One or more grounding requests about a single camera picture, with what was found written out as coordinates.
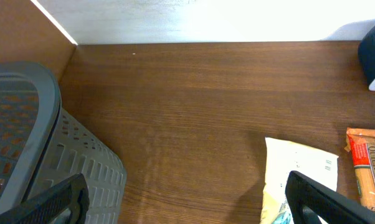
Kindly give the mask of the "cream white snack bag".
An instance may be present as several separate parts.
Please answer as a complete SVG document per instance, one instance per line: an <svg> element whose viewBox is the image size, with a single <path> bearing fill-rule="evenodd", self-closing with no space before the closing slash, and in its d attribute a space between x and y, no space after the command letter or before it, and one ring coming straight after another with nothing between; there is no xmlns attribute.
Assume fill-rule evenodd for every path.
<svg viewBox="0 0 375 224"><path fill-rule="evenodd" d="M260 223L289 223L293 217L285 195L291 171L299 171L331 190L337 189L338 156L303 144L266 138L267 161Z"/></svg>

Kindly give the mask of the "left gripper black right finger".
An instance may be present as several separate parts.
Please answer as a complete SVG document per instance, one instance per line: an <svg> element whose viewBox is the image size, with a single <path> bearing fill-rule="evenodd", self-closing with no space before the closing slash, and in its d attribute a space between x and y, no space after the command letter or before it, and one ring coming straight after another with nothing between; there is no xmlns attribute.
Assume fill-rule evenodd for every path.
<svg viewBox="0 0 375 224"><path fill-rule="evenodd" d="M294 224L375 224L375 212L298 171L288 176L285 195Z"/></svg>

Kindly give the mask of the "grey plastic basket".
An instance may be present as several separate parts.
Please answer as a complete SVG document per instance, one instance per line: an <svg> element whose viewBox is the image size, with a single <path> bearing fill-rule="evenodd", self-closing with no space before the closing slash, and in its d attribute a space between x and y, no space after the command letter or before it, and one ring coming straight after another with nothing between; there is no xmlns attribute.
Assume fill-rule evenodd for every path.
<svg viewBox="0 0 375 224"><path fill-rule="evenodd" d="M49 69L0 63L0 223L76 174L87 183L83 222L116 223L127 177L121 159L63 109Z"/></svg>

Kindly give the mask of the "orange spaghetti pasta pack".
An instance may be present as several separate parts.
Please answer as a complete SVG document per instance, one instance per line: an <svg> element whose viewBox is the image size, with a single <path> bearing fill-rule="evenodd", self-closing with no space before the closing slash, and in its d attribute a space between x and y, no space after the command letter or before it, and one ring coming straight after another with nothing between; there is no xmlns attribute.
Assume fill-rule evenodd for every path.
<svg viewBox="0 0 375 224"><path fill-rule="evenodd" d="M375 212L375 129L348 128L346 150L353 158L361 205Z"/></svg>

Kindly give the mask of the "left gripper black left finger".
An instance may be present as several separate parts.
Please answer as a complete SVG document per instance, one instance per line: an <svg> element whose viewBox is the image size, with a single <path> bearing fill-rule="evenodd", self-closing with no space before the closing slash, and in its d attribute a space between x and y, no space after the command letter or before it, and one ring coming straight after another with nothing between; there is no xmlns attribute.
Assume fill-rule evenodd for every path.
<svg viewBox="0 0 375 224"><path fill-rule="evenodd" d="M66 223L84 223L89 204L85 177L75 174L0 214L0 223L50 223L66 210Z"/></svg>

